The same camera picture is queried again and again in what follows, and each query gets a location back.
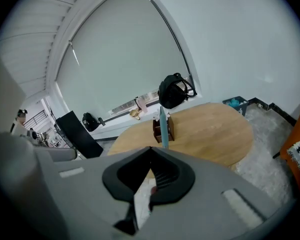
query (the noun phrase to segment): roller blind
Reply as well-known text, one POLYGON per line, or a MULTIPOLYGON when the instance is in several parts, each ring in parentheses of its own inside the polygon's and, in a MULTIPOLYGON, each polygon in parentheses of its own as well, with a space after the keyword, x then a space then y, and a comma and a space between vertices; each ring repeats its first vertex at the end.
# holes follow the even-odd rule
POLYGON ((167 75, 188 76, 169 28, 149 0, 106 0, 72 44, 79 66, 69 49, 57 82, 76 114, 92 111, 107 118, 108 111, 159 88, 167 75))

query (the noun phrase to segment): orange chair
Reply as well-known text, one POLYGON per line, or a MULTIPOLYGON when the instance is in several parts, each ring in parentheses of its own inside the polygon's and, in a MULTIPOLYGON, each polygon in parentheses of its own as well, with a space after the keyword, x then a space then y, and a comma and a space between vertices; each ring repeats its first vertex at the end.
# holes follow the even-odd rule
POLYGON ((291 159, 291 156, 287 153, 287 150, 296 142, 300 141, 300 116, 290 134, 288 139, 283 144, 282 148, 280 149, 280 157, 286 160, 288 166, 290 167, 298 188, 300 190, 300 169, 298 168, 298 164, 291 159))

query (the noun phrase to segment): marble floor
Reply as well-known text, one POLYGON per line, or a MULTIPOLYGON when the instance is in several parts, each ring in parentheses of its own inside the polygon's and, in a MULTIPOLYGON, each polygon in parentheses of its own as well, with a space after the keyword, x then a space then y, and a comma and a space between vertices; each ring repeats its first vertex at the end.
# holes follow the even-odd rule
MULTIPOLYGON (((296 183, 285 161, 272 156, 280 150, 293 127, 273 110, 265 111, 255 104, 247 107, 245 119, 252 125, 254 144, 248 155, 231 169, 267 193, 279 208, 293 198, 296 183)), ((106 156, 114 140, 98 143, 104 148, 101 156, 106 156)), ((146 178, 134 196, 139 228, 150 216, 148 204, 155 185, 155 179, 146 178)))

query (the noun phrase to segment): table top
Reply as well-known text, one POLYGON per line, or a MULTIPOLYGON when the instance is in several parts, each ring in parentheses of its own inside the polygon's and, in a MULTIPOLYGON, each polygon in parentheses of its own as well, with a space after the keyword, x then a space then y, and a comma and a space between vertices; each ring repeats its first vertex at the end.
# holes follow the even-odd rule
MULTIPOLYGON (((206 103, 171 115, 174 141, 169 149, 230 167, 250 151, 254 138, 249 122, 232 107, 206 103)), ((146 146, 162 147, 153 134, 153 121, 135 124, 110 148, 114 155, 146 146)))

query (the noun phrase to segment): black crate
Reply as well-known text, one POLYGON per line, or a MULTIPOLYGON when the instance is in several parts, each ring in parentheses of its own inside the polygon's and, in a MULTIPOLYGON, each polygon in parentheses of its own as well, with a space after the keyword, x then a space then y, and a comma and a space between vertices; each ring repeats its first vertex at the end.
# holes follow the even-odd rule
POLYGON ((243 116, 245 116, 246 111, 247 111, 248 101, 246 99, 242 98, 241 96, 237 96, 237 97, 233 97, 233 98, 228 98, 228 99, 222 101, 222 103, 226 104, 226 102, 231 102, 232 99, 236 99, 237 101, 239 101, 239 104, 241 102, 246 102, 246 103, 243 103, 243 104, 241 104, 239 106, 234 107, 234 109, 236 111, 238 111, 240 114, 242 114, 243 116))

